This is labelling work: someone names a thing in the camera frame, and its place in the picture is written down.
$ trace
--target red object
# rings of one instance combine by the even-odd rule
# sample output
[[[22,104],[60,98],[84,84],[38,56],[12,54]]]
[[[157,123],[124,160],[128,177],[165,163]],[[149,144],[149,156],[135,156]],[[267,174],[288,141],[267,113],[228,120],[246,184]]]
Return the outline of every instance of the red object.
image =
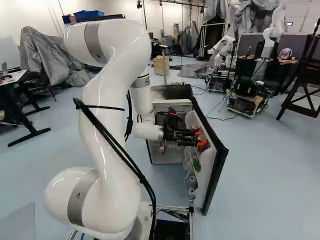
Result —
[[[172,116],[176,116],[176,117],[180,117],[179,114],[176,114],[176,113],[172,113],[172,112],[168,112],[170,115]]]

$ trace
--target gray tarp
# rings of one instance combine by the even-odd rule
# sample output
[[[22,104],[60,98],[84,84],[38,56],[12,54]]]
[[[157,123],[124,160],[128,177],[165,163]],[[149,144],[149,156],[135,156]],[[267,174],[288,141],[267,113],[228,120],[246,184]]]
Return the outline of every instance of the gray tarp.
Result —
[[[41,73],[43,68],[53,86],[66,82],[81,87],[91,80],[85,65],[67,52],[62,37],[44,35],[30,26],[21,29],[20,57],[21,69]]]

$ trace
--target pole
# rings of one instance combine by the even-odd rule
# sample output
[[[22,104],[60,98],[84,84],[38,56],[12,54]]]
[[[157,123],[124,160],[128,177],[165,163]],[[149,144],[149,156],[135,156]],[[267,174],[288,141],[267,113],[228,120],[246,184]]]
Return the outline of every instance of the pole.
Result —
[[[164,85],[167,85],[166,55],[165,55],[164,49],[162,49],[162,69],[163,69]]]

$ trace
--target white wall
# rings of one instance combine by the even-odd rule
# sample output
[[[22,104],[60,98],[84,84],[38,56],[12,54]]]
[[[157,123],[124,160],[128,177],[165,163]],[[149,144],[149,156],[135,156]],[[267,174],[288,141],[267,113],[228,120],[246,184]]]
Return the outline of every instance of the white wall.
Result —
[[[320,18],[320,0],[312,0],[311,3],[309,3],[309,0],[292,0],[289,3],[286,9],[286,19],[288,22],[293,22],[292,26],[288,26],[289,33],[299,33],[307,9],[309,9],[309,12],[301,33],[313,33],[315,23]]]
[[[60,0],[64,14],[72,14],[81,10],[99,10],[106,15],[125,14],[127,19],[144,23],[142,8],[137,9],[136,0]],[[155,38],[160,37],[163,28],[166,35],[174,34],[174,23],[179,23],[180,29],[190,22],[190,7],[163,2],[162,8],[158,1],[145,0],[145,15],[148,32],[153,32]]]
[[[0,37],[12,35],[20,44],[20,32],[25,26],[58,36],[45,0],[0,0]]]
[[[287,21],[293,22],[293,26],[288,27],[289,33],[299,33],[308,7],[310,7],[309,13],[302,33],[313,31],[320,17],[320,0],[312,0],[311,5],[308,1],[292,0],[289,4],[286,11]],[[81,10],[100,10],[106,15],[125,14],[128,19],[144,23],[143,11],[137,9],[136,0],[60,0],[60,2],[65,15]],[[148,31],[154,32],[156,38],[160,37],[163,24],[165,34],[174,35],[174,23],[179,23],[180,29],[183,29],[182,23],[185,27],[190,22],[189,6],[163,2],[162,7],[163,23],[159,2],[145,0]],[[21,28],[25,26],[31,26],[46,35],[62,36],[66,29],[61,16],[58,0],[0,0],[0,37],[12,35],[15,43],[19,45]],[[192,7],[191,20],[199,25],[202,23],[200,8]]]

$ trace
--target desk leg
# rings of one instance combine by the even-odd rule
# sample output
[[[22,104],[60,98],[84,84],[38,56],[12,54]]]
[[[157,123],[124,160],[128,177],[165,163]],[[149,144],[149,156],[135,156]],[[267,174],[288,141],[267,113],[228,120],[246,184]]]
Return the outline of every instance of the desk leg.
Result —
[[[34,110],[26,112],[25,115],[31,115],[37,112],[41,112],[44,110],[49,109],[49,106],[44,106],[44,107],[39,107],[39,105],[37,104],[37,101],[35,100],[34,96],[30,93],[30,91],[28,90],[28,88],[23,84],[19,84],[20,89],[22,90],[22,92],[26,95],[26,97],[28,98],[29,102],[33,105]]]
[[[26,115],[21,111],[18,104],[15,102],[15,100],[12,98],[9,92],[7,92],[5,86],[0,86],[0,94],[4,99],[5,104],[10,108],[11,112],[15,115],[15,117],[23,123],[23,125],[30,131],[30,134],[23,136],[13,142],[10,142],[8,144],[8,147],[11,147],[13,145],[19,144],[25,140],[31,139],[35,136],[38,136],[40,134],[44,134],[46,132],[49,132],[51,130],[50,127],[44,128],[42,130],[36,130],[34,126],[31,124],[29,119],[26,117]]]

